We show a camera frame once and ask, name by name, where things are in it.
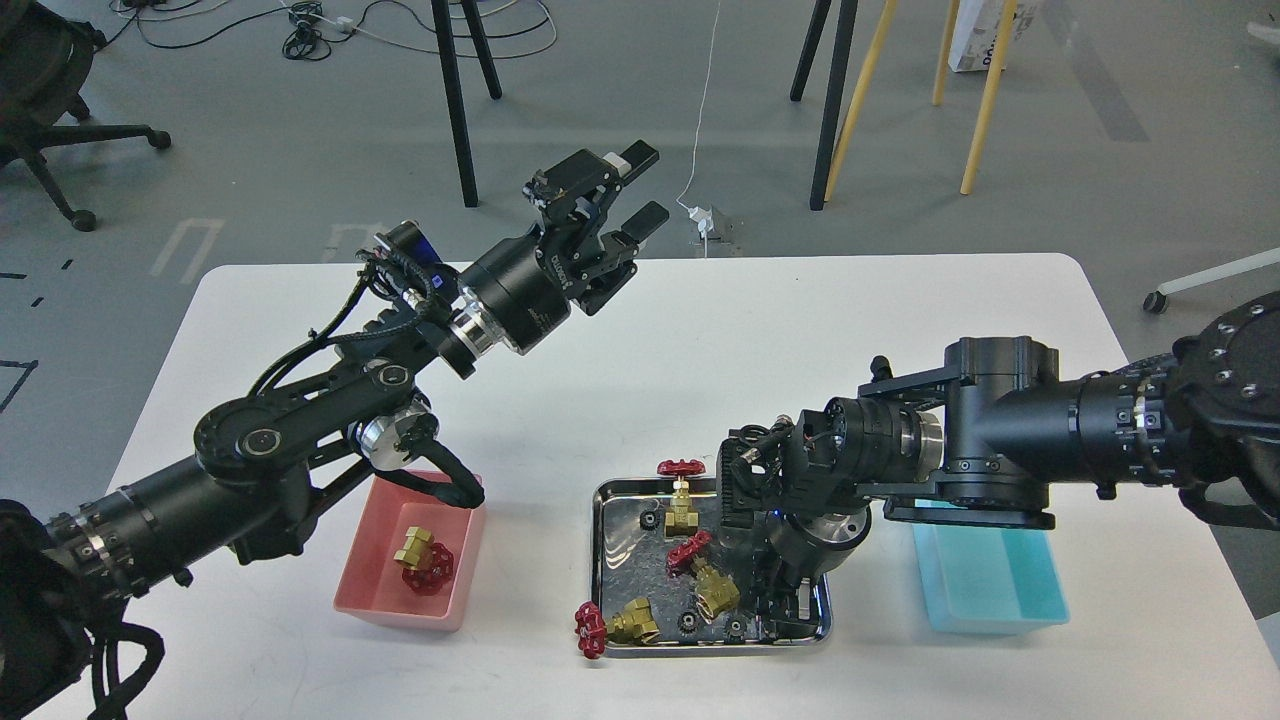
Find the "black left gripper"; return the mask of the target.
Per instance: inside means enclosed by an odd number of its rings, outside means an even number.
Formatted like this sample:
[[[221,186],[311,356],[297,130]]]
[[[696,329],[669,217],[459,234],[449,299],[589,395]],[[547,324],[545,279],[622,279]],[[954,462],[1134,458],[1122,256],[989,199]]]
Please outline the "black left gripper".
[[[502,240],[460,274],[513,351],[527,354],[562,324],[572,297],[593,316],[634,277],[644,241],[669,211],[650,201],[617,231],[600,232],[621,190],[658,159],[646,142],[604,156],[581,149],[524,186],[540,214],[536,225]],[[581,251],[575,270],[553,251]]]

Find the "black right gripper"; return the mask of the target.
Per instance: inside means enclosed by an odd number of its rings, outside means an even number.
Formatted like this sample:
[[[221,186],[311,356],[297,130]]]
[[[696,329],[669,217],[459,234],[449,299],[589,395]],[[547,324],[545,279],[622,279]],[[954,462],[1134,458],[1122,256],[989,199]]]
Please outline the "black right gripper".
[[[844,564],[869,536],[870,509],[813,516],[771,510],[763,521],[765,561],[760,580],[754,580],[748,592],[756,639],[783,638],[788,594],[796,591],[795,623],[800,630],[829,632],[831,598],[824,574]]]

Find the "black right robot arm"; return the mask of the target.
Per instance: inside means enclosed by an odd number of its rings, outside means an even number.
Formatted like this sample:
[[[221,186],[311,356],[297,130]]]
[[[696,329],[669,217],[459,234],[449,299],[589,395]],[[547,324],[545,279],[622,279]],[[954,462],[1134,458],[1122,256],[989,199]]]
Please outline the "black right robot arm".
[[[943,365],[872,379],[797,420],[719,446],[722,527],[751,532],[748,605],[768,642],[803,626],[799,587],[892,521],[1050,530],[1050,486],[1171,486],[1215,527],[1277,529],[1277,295],[1224,313],[1167,354],[1065,380],[1028,336],[963,337]]]

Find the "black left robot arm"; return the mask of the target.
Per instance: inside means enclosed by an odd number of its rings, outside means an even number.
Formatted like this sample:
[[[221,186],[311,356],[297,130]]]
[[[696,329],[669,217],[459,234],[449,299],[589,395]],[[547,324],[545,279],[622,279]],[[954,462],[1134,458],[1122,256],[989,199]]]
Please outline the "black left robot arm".
[[[40,521],[3,502],[3,716],[20,719],[92,673],[93,719],[123,719],[154,678],[163,638],[128,602],[221,547],[239,562],[300,555],[317,519],[378,475],[453,507],[485,500],[438,438],[416,384],[440,359],[458,375],[494,345],[526,354],[572,306],[598,313],[636,273],[669,213],[649,202],[604,231],[623,187],[658,161],[649,143],[579,150],[524,186],[538,220],[463,270],[415,222],[380,233],[335,316],[210,410],[192,456]]]

